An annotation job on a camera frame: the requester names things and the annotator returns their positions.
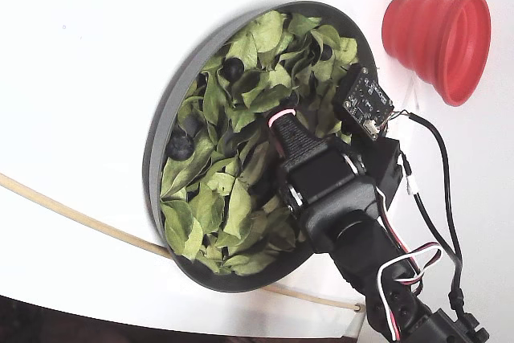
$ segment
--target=red silicone cup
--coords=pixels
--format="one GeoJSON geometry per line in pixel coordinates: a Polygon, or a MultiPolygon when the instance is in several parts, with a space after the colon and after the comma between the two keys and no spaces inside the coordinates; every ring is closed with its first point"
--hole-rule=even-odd
{"type": "Polygon", "coordinates": [[[482,76],[491,42],[485,0],[393,0],[382,22],[385,51],[460,106],[482,76]]]}

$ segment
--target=dark floor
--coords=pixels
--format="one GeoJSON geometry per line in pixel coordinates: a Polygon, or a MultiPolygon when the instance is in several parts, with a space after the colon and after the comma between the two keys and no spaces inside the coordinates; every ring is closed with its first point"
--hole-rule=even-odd
{"type": "Polygon", "coordinates": [[[0,343],[354,343],[354,339],[263,339],[179,333],[98,321],[0,296],[0,343]]]}

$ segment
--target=gray bowl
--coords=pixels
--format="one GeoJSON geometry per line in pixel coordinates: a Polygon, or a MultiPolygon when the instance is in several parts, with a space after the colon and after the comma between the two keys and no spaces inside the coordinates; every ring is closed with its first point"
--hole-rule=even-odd
{"type": "MultiPolygon", "coordinates": [[[[375,61],[365,36],[357,24],[343,12],[319,2],[292,2],[273,7],[270,10],[323,18],[322,22],[333,25],[340,35],[357,40],[357,55],[360,63],[376,75],[375,61]]],[[[240,28],[268,11],[255,10],[243,14],[208,36],[179,67],[157,106],[143,156],[143,184],[149,213],[153,216],[163,240],[165,240],[164,216],[161,213],[159,193],[161,192],[162,170],[166,159],[165,147],[171,136],[173,123],[182,99],[191,82],[202,70],[204,63],[240,28]]],[[[168,249],[177,265],[189,278],[204,287],[220,292],[245,292],[274,283],[297,269],[312,254],[312,249],[307,242],[298,243],[294,251],[282,252],[274,263],[259,273],[249,276],[237,276],[236,274],[220,276],[215,275],[199,262],[192,263],[182,256],[175,255],[169,246],[168,249]]]]}

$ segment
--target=robotic arm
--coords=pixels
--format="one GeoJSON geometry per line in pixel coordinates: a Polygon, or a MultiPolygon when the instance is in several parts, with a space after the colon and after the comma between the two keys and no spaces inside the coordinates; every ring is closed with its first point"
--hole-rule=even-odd
{"type": "Polygon", "coordinates": [[[460,289],[451,292],[452,308],[460,310],[455,322],[419,300],[423,271],[411,255],[435,251],[428,266],[443,249],[428,243],[407,251],[389,225],[387,207],[403,177],[399,142],[382,136],[393,105],[358,64],[343,80],[333,103],[349,122],[351,146],[336,136],[314,137],[294,108],[279,108],[268,119],[284,158],[277,171],[282,199],[314,252],[329,253],[343,277],[365,296],[369,324],[388,341],[484,343],[489,335],[476,331],[479,322],[463,311],[460,289]],[[381,114],[370,116],[367,108],[381,114]],[[419,287],[412,291],[415,284],[419,287]]]}

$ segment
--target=white surface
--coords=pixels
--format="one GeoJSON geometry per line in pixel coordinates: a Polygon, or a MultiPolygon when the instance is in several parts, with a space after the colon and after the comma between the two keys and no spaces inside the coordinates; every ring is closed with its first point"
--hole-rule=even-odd
{"type": "MultiPolygon", "coordinates": [[[[154,243],[141,158],[174,70],[224,21],[292,0],[0,0],[0,171],[154,243]]],[[[412,73],[381,46],[390,0],[319,0],[346,12],[373,49],[382,85],[406,98],[412,73]]],[[[361,316],[263,291],[201,288],[140,251],[0,190],[0,294],[109,321],[200,333],[356,336],[361,316]]],[[[362,300],[326,256],[283,280],[362,300]]]]}
{"type": "MultiPolygon", "coordinates": [[[[514,4],[487,0],[492,17],[492,40],[487,66],[471,99],[460,108],[446,106],[429,85],[422,94],[422,112],[442,133],[450,156],[451,191],[463,249],[462,288],[466,310],[491,334],[491,343],[512,341],[514,304],[514,88],[510,78],[514,58],[514,4]]],[[[439,229],[445,230],[443,172],[433,137],[415,127],[408,153],[423,201],[439,229]]],[[[398,194],[394,223],[411,245],[430,239],[414,200],[398,194]]],[[[445,258],[425,278],[422,300],[454,317],[447,301],[452,265],[445,258]]],[[[365,324],[359,342],[383,342],[365,324]]]]}

